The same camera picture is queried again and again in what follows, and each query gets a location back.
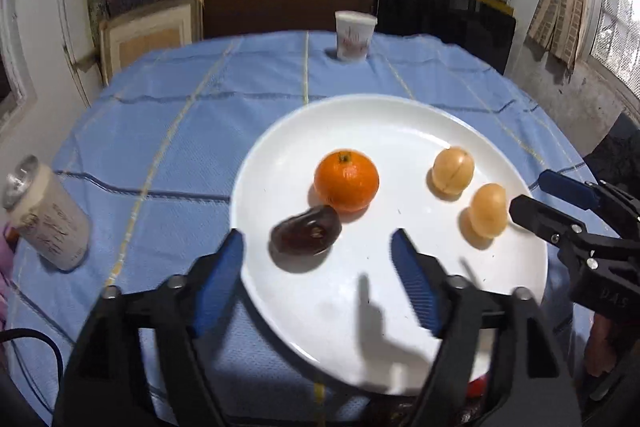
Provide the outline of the pale peach round fruit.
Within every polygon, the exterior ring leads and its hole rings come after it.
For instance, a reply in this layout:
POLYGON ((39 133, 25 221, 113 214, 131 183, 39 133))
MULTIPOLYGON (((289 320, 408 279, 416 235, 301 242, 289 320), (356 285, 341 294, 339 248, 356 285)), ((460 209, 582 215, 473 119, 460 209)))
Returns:
POLYGON ((495 239, 508 224, 506 190, 497 183, 481 186, 469 205, 469 219, 473 231, 483 239, 495 239))

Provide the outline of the dark brown wrinkled fruit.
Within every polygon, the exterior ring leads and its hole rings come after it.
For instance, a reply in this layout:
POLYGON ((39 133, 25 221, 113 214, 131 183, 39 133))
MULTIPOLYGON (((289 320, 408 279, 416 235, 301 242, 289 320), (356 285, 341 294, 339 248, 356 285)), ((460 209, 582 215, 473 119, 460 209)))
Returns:
POLYGON ((331 248, 341 233, 337 211, 329 205, 320 205, 276 225, 271 230, 270 243, 281 254, 315 256, 331 248))

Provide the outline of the pale yellow round fruit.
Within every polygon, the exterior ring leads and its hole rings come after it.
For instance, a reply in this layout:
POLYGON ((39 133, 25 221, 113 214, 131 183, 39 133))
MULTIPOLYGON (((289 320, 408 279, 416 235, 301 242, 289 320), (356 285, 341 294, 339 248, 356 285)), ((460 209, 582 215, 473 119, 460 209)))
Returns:
POLYGON ((473 156, 461 147, 442 150, 431 169, 434 187, 451 196, 460 195, 471 183, 475 170, 473 156))

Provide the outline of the white round plate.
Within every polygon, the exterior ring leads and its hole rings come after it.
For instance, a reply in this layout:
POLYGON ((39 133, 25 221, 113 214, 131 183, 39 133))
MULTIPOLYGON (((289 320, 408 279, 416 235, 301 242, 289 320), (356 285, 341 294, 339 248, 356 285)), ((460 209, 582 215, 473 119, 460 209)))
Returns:
POLYGON ((509 225, 484 242, 466 221, 471 191, 446 200, 428 187, 436 156, 451 145, 472 155, 473 188, 494 182, 509 197, 526 192, 515 167, 484 135, 442 110, 394 96, 336 96, 296 109, 243 160, 230 221, 244 236, 247 295, 282 343, 323 373, 386 395, 413 395, 422 387, 439 342, 419 324, 394 268, 390 243, 397 230, 446 272, 485 291, 524 286, 536 298, 544 295, 548 259, 541 239, 509 225), (317 204, 314 172, 344 147, 378 169, 375 198, 344 219, 325 253, 277 253, 271 230, 317 204))

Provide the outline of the small orange mandarin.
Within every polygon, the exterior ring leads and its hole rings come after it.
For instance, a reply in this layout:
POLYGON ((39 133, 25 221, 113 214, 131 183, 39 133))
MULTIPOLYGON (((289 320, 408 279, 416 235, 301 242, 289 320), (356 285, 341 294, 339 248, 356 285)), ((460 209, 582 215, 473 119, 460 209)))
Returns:
POLYGON ((329 153, 314 172, 314 191, 318 199, 342 213, 367 209, 379 186, 378 169, 358 150, 329 153))

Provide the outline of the blue checked tablecloth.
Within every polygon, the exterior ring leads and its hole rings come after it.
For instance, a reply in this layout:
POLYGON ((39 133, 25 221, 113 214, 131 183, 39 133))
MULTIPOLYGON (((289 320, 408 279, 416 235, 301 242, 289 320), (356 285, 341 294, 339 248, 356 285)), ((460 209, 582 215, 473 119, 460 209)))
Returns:
POLYGON ((87 260, 52 269, 17 248, 6 324, 35 329, 6 349, 14 383, 42 417, 67 357, 106 283, 145 291, 212 253, 229 228, 241 162, 278 118, 347 93, 403 96, 457 116, 494 142, 534 184, 544 169, 591 171, 529 95, 458 46, 430 36, 377 35, 367 60, 334 56, 324 31, 207 40, 146 54, 82 115, 53 161, 92 223, 87 260))

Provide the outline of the white beverage can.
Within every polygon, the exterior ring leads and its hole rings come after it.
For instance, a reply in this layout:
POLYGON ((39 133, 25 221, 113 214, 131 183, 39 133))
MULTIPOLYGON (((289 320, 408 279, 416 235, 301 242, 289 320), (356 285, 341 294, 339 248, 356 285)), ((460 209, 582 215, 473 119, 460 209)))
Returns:
POLYGON ((24 157, 6 176, 1 204, 21 238, 56 269, 73 271, 86 257, 89 217, 36 156, 24 157))

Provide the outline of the black panel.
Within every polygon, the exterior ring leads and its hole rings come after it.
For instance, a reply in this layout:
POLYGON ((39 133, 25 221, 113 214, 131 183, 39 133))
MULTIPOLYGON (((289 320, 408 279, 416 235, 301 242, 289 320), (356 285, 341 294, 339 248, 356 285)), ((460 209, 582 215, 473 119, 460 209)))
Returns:
POLYGON ((429 35, 506 71, 516 19, 483 0, 378 0, 376 17, 383 34, 429 35))

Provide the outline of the cardboard box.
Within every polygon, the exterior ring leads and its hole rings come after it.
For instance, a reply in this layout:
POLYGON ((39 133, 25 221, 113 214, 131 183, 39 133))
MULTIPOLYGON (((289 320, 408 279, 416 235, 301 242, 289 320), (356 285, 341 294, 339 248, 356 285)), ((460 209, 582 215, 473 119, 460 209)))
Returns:
POLYGON ((203 39, 204 0, 163 0, 100 23, 105 86, 151 51, 188 46, 203 39))

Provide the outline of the white paper cup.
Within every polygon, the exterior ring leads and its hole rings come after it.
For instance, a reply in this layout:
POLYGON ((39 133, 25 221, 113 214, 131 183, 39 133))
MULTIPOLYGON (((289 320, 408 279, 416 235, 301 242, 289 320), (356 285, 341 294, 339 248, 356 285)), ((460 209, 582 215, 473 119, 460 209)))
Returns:
POLYGON ((336 55, 341 61, 364 60, 370 48, 378 19, 355 11, 336 11, 336 55))

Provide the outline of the dark wooden board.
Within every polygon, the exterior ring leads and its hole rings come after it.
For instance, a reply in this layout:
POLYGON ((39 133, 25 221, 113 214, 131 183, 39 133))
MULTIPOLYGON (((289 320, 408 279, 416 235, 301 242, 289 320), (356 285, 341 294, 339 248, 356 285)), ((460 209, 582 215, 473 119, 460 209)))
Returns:
POLYGON ((206 39, 288 30, 334 31, 337 11, 370 13, 374 0, 204 0, 206 39))

